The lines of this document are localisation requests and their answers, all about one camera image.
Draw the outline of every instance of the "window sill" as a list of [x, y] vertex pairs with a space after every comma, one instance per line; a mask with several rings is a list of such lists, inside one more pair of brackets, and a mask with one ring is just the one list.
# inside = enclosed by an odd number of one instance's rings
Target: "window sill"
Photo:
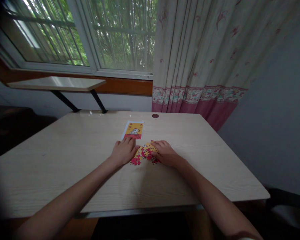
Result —
[[43, 78], [49, 76], [105, 79], [107, 83], [96, 88], [96, 91], [98, 93], [131, 94], [131, 95], [143, 95], [143, 96], [152, 95], [151, 80], [135, 80], [135, 79], [124, 79], [124, 78], [112, 78], [112, 77], [98, 77], [94, 75], [11, 70], [0, 59], [0, 81], [4, 84], [9, 82], [18, 82], [23, 80]]

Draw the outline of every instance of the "floral curtain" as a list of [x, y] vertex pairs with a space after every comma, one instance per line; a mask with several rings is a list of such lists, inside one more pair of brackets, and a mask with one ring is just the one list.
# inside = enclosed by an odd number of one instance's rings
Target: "floral curtain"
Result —
[[218, 131], [298, 16], [300, 0], [160, 0], [152, 111]]

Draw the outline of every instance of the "cartoon cat illustration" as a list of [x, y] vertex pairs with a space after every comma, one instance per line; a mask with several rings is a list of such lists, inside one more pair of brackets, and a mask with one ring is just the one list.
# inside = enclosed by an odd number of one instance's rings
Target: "cartoon cat illustration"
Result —
[[140, 132], [140, 130], [139, 130], [139, 129], [137, 129], [137, 128], [135, 128], [135, 129], [133, 129], [133, 130], [130, 132], [130, 134], [132, 134], [132, 135], [136, 135], [136, 134], [137, 134], [137, 132]]

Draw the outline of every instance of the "wall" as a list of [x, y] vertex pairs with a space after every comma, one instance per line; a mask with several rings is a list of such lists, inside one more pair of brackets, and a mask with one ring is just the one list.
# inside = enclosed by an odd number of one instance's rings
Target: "wall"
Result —
[[263, 184], [300, 194], [300, 21], [218, 133]]
[[[90, 93], [63, 92], [77, 108], [100, 110]], [[98, 94], [107, 110], [151, 112], [152, 97]], [[49, 91], [19, 90], [0, 82], [0, 105], [30, 107], [38, 115], [60, 118], [71, 109]]]

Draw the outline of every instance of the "green trees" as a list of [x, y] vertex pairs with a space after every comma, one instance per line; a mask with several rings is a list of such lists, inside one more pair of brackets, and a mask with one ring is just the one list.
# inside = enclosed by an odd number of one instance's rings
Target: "green trees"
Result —
[[[91, 35], [102, 68], [152, 71], [157, 1], [83, 2], [88, 5], [85, 14], [92, 23]], [[89, 65], [66, 0], [16, 0], [9, 1], [6, 8], [35, 49], [38, 56], [32, 60]]]
[[152, 71], [157, 3], [157, 0], [89, 1], [101, 65]]

